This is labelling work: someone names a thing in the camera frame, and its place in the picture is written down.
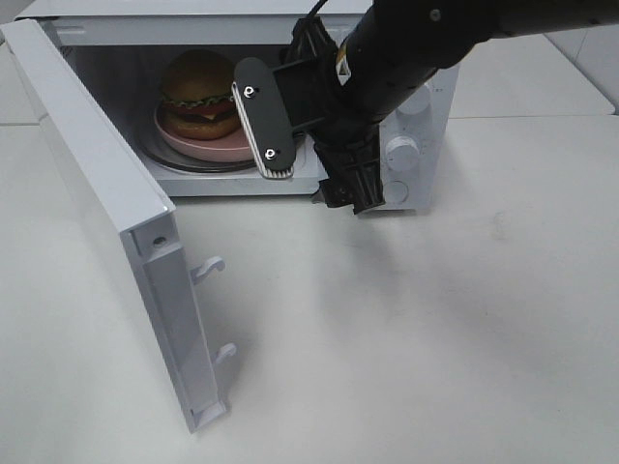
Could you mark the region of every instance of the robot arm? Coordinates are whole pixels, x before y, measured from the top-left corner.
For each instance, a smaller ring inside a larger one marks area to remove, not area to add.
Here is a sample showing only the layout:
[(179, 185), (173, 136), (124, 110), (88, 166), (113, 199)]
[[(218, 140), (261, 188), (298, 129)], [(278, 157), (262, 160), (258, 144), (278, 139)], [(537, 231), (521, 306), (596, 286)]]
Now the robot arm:
[(378, 124), (481, 42), (619, 23), (619, 0), (374, 0), (340, 47), (318, 9), (293, 31), (281, 67), (237, 65), (233, 93), (260, 173), (293, 175), (311, 135), (329, 179), (316, 196), (355, 214), (384, 203)]

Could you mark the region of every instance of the toy hamburger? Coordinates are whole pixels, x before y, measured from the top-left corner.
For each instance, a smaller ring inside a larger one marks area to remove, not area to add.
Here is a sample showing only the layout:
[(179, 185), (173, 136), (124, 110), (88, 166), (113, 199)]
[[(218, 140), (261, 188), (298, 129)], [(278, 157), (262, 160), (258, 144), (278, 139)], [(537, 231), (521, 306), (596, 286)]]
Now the toy hamburger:
[(162, 125), (186, 138), (213, 140), (241, 127), (230, 87), (234, 65), (208, 50), (177, 57), (162, 76)]

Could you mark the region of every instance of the pink plate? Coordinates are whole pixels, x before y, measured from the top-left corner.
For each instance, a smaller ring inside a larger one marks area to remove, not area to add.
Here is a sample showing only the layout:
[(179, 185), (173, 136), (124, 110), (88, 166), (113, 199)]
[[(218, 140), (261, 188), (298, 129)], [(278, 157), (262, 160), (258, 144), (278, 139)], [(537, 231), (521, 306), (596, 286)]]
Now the pink plate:
[(159, 115), (159, 109), (155, 110), (154, 120), (157, 130), (170, 147), (183, 155), (214, 162), (235, 162), (253, 159), (250, 144), (245, 137), (243, 128), (239, 128), (230, 135), (216, 140), (194, 140), (163, 130)]

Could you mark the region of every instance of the microwave door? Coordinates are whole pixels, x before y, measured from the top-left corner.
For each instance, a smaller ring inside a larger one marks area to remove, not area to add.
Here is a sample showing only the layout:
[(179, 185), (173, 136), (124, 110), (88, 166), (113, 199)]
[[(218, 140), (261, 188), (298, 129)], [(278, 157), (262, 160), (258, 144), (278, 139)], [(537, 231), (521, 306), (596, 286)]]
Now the microwave door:
[[(2, 26), (35, 115), (88, 236), (122, 291), (139, 292), (191, 431), (225, 406), (193, 287), (219, 258), (189, 270), (174, 205), (82, 85), (44, 23)], [(226, 345), (220, 358), (234, 351)]]

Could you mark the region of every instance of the white microwave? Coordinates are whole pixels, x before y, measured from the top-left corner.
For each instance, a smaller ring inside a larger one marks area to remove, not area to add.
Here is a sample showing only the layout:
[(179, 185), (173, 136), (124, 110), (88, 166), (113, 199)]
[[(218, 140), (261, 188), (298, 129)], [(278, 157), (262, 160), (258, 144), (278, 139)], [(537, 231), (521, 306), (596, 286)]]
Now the white microwave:
[[(313, 0), (205, 3), (36, 0), (0, 28), (89, 236), (141, 294), (190, 431), (225, 412), (216, 371), (234, 345), (209, 352), (193, 287), (223, 262), (188, 269), (169, 197), (310, 195), (323, 178), (310, 140), (294, 177), (274, 182), (250, 166), (193, 166), (158, 139), (152, 114), (171, 59), (204, 47), (275, 66)], [(341, 42), (369, 6), (332, 0), (320, 15)], [(439, 72), (381, 124), (380, 209), (428, 208), (456, 81), (457, 68)]]

